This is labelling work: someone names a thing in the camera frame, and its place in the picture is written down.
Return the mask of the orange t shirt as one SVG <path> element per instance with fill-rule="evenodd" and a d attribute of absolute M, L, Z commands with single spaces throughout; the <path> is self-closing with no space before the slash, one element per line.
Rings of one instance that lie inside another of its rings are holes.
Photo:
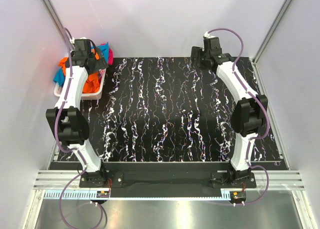
<path fill-rule="evenodd" d="M 84 84 L 82 93 L 83 94 L 93 94 L 97 93 L 101 85 L 101 76 L 99 72 L 90 74 Z"/>

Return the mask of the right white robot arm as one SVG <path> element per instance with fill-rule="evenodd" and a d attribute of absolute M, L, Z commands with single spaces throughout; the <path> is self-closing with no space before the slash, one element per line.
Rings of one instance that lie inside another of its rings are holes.
<path fill-rule="evenodd" d="M 270 129 L 268 98 L 250 87 L 230 54 L 222 53 L 221 48 L 206 50 L 193 46 L 190 57 L 199 68 L 212 70 L 226 85 L 236 103 L 230 119 L 235 132 L 233 156 L 227 172 L 219 180 L 213 177 L 212 184 L 235 188 L 252 186 L 255 181 L 251 165 L 253 146 L 262 137 L 262 128 Z"/>

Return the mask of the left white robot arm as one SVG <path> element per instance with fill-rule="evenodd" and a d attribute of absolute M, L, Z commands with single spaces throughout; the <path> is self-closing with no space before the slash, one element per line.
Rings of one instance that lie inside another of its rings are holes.
<path fill-rule="evenodd" d="M 94 152 L 89 140 L 89 123 L 80 112 L 82 92 L 89 73 L 85 64 L 76 64 L 75 55 L 75 51 L 69 53 L 62 92 L 54 108 L 46 110 L 45 117 L 60 151 L 74 154 L 81 164 L 79 186 L 103 187 L 108 183 L 108 173 Z"/>

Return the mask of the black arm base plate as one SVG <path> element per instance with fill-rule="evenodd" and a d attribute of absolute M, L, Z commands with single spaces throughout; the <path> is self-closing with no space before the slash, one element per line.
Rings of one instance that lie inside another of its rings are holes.
<path fill-rule="evenodd" d="M 106 179 L 84 175 L 80 178 L 81 188 L 124 188 L 131 185 L 187 185 L 211 186 L 217 189 L 255 189 L 256 179 L 253 173 L 246 178 L 231 180 L 226 171 L 109 171 Z"/>

